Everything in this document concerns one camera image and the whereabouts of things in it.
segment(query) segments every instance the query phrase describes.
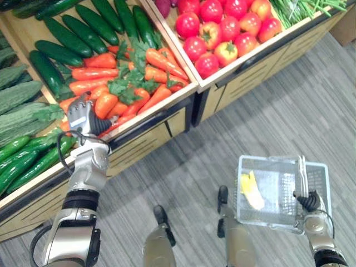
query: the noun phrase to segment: robotic hand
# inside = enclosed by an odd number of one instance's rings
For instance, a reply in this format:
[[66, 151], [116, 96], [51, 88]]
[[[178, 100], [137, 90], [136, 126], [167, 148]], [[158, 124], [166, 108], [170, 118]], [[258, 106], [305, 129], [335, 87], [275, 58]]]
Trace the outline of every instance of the robotic hand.
[[110, 147], [96, 135], [107, 130], [111, 122], [97, 118], [92, 106], [91, 101], [85, 103], [81, 97], [69, 107], [70, 132], [78, 137], [80, 147], [71, 152], [75, 170], [69, 170], [68, 192], [46, 242], [46, 267], [92, 267], [98, 259], [100, 230], [95, 228], [96, 209], [98, 192], [106, 183]]
[[341, 251], [335, 245], [333, 221], [325, 211], [323, 199], [313, 191], [308, 197], [298, 196], [297, 200], [305, 211], [302, 224], [309, 240], [315, 266], [348, 266]]

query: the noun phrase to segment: black cable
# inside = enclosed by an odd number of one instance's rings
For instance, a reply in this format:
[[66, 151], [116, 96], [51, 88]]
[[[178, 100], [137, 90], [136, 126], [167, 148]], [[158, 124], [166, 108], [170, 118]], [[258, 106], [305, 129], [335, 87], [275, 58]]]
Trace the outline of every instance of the black cable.
[[36, 264], [35, 260], [34, 260], [34, 249], [36, 247], [37, 242], [39, 241], [39, 239], [46, 233], [48, 232], [50, 229], [52, 228], [52, 225], [47, 225], [44, 228], [41, 229], [41, 231], [39, 231], [34, 238], [31, 241], [31, 244], [29, 246], [29, 263], [31, 265], [31, 267], [38, 267], [38, 265]]
[[325, 210], [315, 210], [315, 211], [320, 211], [322, 213], [325, 213], [328, 218], [330, 219], [330, 221], [332, 222], [332, 227], [333, 227], [333, 239], [335, 239], [335, 226], [334, 226], [334, 220], [333, 218], [325, 211]]
[[75, 131], [75, 130], [69, 130], [69, 131], [65, 131], [65, 132], [59, 133], [58, 136], [57, 136], [57, 151], [58, 151], [58, 155], [60, 157], [60, 161], [61, 161], [62, 165], [64, 166], [64, 168], [66, 168], [66, 170], [69, 172], [70, 175], [73, 174], [73, 171], [71, 170], [71, 168], [69, 168], [69, 166], [66, 163], [66, 160], [65, 160], [65, 158], [64, 158], [64, 156], [62, 154], [62, 151], [61, 151], [61, 139], [67, 133], [69, 133], [69, 134], [71, 133], [73, 136], [76, 135], [78, 138], [80, 138], [80, 144], [81, 145], [84, 145], [85, 140], [89, 140], [89, 139], [92, 139], [92, 140], [95, 140], [95, 141], [99, 141], [100, 143], [103, 143], [103, 144], [107, 145], [107, 147], [108, 147], [108, 152], [107, 153], [109, 154], [109, 152], [110, 152], [110, 145], [106, 141], [104, 141], [104, 140], [102, 140], [100, 138], [93, 137], [93, 136], [85, 136], [82, 133], [80, 133], [79, 131]]

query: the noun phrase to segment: red tomato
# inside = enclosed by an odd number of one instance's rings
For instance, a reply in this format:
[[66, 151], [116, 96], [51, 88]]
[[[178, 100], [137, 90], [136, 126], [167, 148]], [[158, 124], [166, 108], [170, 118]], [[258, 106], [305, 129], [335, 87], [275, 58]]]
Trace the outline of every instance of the red tomato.
[[222, 41], [233, 41], [240, 34], [240, 23], [233, 16], [227, 16], [220, 22]]
[[237, 36], [234, 44], [238, 49], [238, 57], [251, 52], [258, 45], [256, 37], [249, 32], [244, 32]]
[[237, 59], [238, 49], [232, 42], [223, 42], [215, 48], [214, 55], [219, 60], [220, 67], [225, 67]]
[[176, 31], [183, 39], [186, 39], [188, 37], [198, 35], [199, 25], [200, 21], [195, 13], [183, 13], [177, 17]]
[[250, 10], [256, 13], [262, 21], [271, 16], [271, 3], [268, 0], [255, 0]]
[[178, 0], [178, 12], [183, 14], [186, 12], [194, 12], [199, 15], [200, 1], [199, 0]]
[[220, 23], [223, 17], [223, 7], [218, 0], [205, 0], [200, 5], [200, 17], [204, 22]]
[[219, 43], [221, 43], [221, 28], [213, 21], [205, 22], [200, 26], [199, 36], [204, 40], [206, 49], [213, 50]]
[[224, 10], [227, 16], [233, 16], [239, 21], [247, 13], [246, 0], [227, 0]]
[[257, 36], [261, 28], [261, 19], [255, 13], [247, 13], [240, 20], [241, 30], [244, 32], [249, 32], [253, 36]]
[[267, 18], [262, 21], [258, 39], [261, 43], [266, 42], [282, 31], [282, 24], [276, 18]]
[[212, 53], [202, 54], [194, 64], [200, 76], [205, 79], [219, 70], [219, 61]]
[[202, 54], [206, 52], [205, 42], [200, 37], [189, 37], [183, 45], [184, 51], [192, 62], [195, 62]]

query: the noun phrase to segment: vegetable display bin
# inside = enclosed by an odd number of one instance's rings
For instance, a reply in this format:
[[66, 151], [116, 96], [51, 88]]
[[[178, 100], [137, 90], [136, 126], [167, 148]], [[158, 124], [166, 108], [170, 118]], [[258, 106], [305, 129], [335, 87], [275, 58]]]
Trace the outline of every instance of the vegetable display bin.
[[[250, 172], [254, 173], [263, 200], [260, 210], [253, 208], [242, 193], [242, 176]], [[305, 162], [304, 157], [241, 156], [237, 176], [237, 220], [243, 224], [302, 234], [301, 224], [298, 224], [302, 208], [293, 194], [308, 197], [308, 193], [315, 190], [331, 216], [329, 175], [325, 164]]]
[[[126, 2], [130, 8], [135, 4], [143, 6], [139, 0]], [[90, 0], [81, 1], [80, 4], [96, 12]], [[117, 175], [174, 136], [187, 131], [191, 124], [193, 98], [198, 82], [156, 15], [149, 9], [146, 12], [156, 30], [161, 33], [164, 45], [173, 51], [180, 66], [189, 77], [190, 83], [103, 137], [112, 148], [112, 154], [109, 157], [110, 168], [107, 172], [109, 177]], [[54, 19], [61, 22], [61, 16], [64, 14], [80, 19], [74, 8], [54, 16]], [[19, 19], [14, 17], [11, 11], [7, 11], [0, 13], [0, 30], [17, 52], [19, 59], [29, 65], [28, 72], [32, 78], [40, 80], [41, 78], [28, 60], [29, 52], [35, 49], [34, 43], [40, 39], [58, 43], [45, 23], [34, 17]], [[129, 44], [126, 35], [118, 37], [120, 41], [125, 39]], [[53, 94], [46, 86], [43, 86], [42, 93], [47, 102], [56, 103]], [[60, 123], [58, 121], [42, 134], [48, 133]], [[66, 158], [66, 162], [71, 167], [73, 167], [73, 161], [74, 159], [70, 156]], [[68, 178], [68, 173], [62, 164], [58, 163], [1, 199], [0, 241], [30, 231], [53, 217], [62, 206]]]

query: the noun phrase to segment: striped carpet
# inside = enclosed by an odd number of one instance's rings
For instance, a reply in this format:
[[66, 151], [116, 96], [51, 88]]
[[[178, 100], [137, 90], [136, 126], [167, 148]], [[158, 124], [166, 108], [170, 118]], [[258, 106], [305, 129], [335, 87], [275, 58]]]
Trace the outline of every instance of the striped carpet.
[[[109, 181], [98, 209], [96, 266], [142, 266], [156, 204], [170, 218], [178, 266], [225, 266], [224, 240], [216, 236], [219, 185], [233, 190], [240, 155], [295, 154], [328, 165], [336, 242], [356, 266], [355, 62], [355, 47], [343, 48], [328, 34], [292, 65]], [[313, 266], [306, 237], [248, 229], [258, 266]], [[0, 266], [29, 266], [33, 236], [1, 243]]]

